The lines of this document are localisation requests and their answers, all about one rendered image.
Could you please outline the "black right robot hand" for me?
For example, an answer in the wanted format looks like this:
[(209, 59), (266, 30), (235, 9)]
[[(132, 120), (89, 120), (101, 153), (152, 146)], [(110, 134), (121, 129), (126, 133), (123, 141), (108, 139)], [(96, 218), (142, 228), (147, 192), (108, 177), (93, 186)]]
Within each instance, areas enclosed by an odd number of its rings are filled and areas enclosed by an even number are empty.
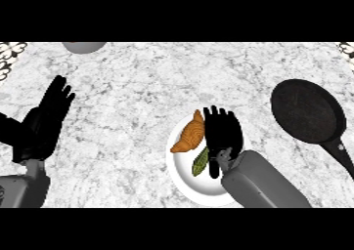
[(218, 154), (231, 149), (228, 156), (234, 160), (243, 149), (244, 138), (241, 124), (232, 111), (225, 111), (213, 105), (204, 108), (204, 115), (209, 175), (216, 179), (219, 177)]

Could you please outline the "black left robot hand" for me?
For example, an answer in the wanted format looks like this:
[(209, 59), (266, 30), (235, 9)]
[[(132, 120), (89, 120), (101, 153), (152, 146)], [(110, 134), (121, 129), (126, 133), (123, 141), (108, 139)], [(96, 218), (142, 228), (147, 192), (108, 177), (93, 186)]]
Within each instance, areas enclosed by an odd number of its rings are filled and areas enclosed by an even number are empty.
[(0, 112), (0, 143), (13, 148), (15, 163), (52, 155), (74, 98), (67, 78), (58, 75), (22, 122)]

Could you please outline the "green squash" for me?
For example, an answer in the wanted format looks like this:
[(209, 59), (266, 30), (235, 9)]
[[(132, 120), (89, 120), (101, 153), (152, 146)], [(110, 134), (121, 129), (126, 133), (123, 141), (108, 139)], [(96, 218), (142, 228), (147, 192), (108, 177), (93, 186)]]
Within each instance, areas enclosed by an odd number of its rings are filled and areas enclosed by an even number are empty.
[(207, 165), (207, 153), (209, 149), (204, 148), (201, 153), (198, 154), (194, 164), (192, 164), (192, 175), (198, 176), (198, 174), (204, 171)]

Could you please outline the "white round plate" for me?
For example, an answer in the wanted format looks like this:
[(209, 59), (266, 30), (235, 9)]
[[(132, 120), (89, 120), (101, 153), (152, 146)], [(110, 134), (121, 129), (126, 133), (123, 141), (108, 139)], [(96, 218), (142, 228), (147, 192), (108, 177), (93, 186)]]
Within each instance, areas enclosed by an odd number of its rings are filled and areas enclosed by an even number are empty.
[(234, 202), (226, 192), (221, 176), (213, 179), (209, 174), (206, 140), (186, 152), (172, 152), (170, 148), (181, 141), (182, 132), (194, 115), (189, 114), (178, 123), (167, 141), (166, 165), (176, 187), (184, 195), (200, 205), (216, 207)]

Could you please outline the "black frying pan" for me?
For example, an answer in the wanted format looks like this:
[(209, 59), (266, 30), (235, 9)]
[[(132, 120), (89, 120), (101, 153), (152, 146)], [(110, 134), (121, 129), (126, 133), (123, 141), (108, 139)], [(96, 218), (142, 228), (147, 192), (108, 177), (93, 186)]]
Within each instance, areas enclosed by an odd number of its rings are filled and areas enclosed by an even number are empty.
[(354, 163), (340, 140), (346, 117), (332, 93), (308, 80), (287, 79), (274, 87), (269, 102), (283, 130), (302, 142), (323, 147), (354, 181)]

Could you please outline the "orange croissant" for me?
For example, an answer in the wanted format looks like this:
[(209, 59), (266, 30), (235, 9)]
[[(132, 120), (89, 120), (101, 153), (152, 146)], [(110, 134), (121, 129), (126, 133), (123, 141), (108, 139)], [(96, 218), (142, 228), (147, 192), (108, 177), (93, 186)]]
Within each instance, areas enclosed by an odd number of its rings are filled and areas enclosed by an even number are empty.
[(170, 148), (170, 152), (188, 152), (200, 146), (203, 138), (206, 136), (206, 123), (201, 112), (195, 110), (194, 118), (186, 124), (179, 141)]

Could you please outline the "grey round bowl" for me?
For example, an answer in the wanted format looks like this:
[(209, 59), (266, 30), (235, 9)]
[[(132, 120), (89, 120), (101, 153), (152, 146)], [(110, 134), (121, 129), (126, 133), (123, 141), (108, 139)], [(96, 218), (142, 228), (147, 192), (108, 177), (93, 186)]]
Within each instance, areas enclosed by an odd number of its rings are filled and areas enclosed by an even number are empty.
[(67, 50), (74, 54), (89, 54), (98, 51), (105, 42), (64, 42)]

